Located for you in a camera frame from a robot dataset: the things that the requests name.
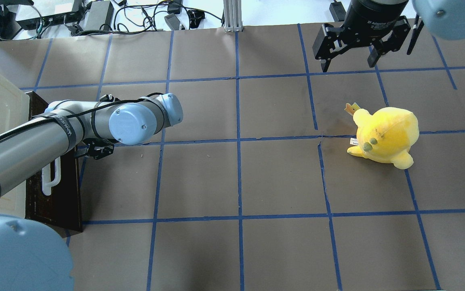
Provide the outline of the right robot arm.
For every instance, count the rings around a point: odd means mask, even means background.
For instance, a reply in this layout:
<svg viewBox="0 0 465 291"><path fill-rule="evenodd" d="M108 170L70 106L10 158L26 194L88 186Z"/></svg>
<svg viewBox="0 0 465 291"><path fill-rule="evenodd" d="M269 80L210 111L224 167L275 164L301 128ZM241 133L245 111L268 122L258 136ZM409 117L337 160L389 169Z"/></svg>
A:
<svg viewBox="0 0 465 291"><path fill-rule="evenodd" d="M323 24L312 45L322 71L327 72L338 55L363 47L372 49L367 63L373 68L380 57L399 51L408 36L410 55L424 27L442 39L465 39L465 0L414 0L413 25L402 14L407 4L407 0L352 0L343 24Z"/></svg>

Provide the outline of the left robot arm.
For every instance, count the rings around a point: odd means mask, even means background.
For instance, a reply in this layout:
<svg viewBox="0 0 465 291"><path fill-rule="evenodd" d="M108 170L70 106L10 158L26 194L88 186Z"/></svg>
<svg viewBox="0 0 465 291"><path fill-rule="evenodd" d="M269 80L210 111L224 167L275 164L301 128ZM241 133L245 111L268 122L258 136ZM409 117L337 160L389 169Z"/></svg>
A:
<svg viewBox="0 0 465 291"><path fill-rule="evenodd" d="M172 93L55 101L0 135L0 199L81 142L142 144L182 121L182 105ZM0 291L72 291L73 266L66 242L52 228L0 213Z"/></svg>

